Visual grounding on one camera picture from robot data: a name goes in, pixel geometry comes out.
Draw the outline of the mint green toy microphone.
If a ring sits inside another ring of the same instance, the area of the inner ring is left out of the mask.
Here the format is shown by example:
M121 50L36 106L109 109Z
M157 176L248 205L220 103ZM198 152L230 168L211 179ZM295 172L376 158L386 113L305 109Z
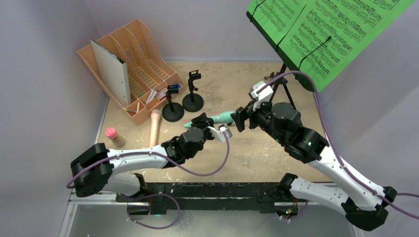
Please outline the mint green toy microphone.
M234 120L231 117L234 113L235 111L226 111L218 115L209 116L208 118L212 119L214 124L227 124L230 126L234 123Z

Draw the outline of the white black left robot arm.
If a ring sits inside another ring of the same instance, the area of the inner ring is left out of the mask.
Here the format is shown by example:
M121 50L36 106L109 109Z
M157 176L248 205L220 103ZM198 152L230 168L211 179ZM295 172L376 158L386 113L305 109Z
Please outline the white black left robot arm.
M202 151L206 141L228 144L230 137L229 127L215 128L213 119L202 113L185 132L152 147L118 150L96 143L70 163L72 178L66 187L75 189L80 198L114 192L141 202L147 197L146 182L141 174L131 171L179 167L191 173L183 164Z

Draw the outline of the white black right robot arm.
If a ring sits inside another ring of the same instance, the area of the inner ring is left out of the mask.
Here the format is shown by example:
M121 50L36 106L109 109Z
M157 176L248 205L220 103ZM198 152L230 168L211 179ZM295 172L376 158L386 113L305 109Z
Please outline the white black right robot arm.
M336 187L323 186L287 173L279 183L277 194L289 201L293 197L316 202L345 216L354 226L372 231L388 217L387 203L393 202L396 190L370 181L341 158L337 158L327 140L313 129L302 125L301 114L290 103L263 102L254 109L252 104L240 107L231 116L238 131L259 127L291 157L307 164L332 180Z

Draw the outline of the pink toy microphone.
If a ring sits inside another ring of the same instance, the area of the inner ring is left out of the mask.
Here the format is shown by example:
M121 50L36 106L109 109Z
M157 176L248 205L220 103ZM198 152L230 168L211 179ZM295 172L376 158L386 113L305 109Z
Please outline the pink toy microphone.
M151 118L151 127L150 127L149 147L154 147L157 145L157 142L158 142L161 111L158 109L154 109L150 114L150 118Z

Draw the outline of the black mic stand with green mic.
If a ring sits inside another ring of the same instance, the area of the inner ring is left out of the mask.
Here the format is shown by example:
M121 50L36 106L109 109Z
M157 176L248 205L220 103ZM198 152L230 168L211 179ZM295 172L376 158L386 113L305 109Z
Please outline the black mic stand with green mic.
M189 94L187 94L182 100L183 108L188 112L197 112L204 106L204 101L201 95L195 93L198 91L193 84L195 80L201 79L201 73L199 70L193 70L189 72L188 88Z

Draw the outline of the black tripod music stand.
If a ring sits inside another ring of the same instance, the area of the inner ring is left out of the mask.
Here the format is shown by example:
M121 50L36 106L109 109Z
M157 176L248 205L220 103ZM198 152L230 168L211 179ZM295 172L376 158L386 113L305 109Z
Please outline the black tripod music stand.
M304 60L332 39L328 35L314 49L304 53L298 65L280 47L280 43L289 33L306 6L306 0L252 0L247 7L246 16L249 21L254 24L283 61L283 65L276 75L284 73L286 69L299 71Z

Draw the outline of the black mic stand for pink mic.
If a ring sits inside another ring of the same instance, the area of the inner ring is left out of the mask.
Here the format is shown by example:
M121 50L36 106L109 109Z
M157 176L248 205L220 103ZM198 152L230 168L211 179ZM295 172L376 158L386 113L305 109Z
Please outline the black mic stand for pink mic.
M166 92L167 104L162 109L162 116L168 122L176 122L183 118L184 108L181 104L172 101L172 95L178 94L179 88L177 85L168 85Z

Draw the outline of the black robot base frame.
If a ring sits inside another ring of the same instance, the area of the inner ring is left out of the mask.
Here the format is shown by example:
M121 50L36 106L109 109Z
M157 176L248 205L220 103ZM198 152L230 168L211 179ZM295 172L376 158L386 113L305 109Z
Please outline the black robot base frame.
M116 202L147 204L150 214L166 214L168 210L236 210L260 213L283 213L281 206L305 204L279 183L148 183L147 189L135 197L122 194Z

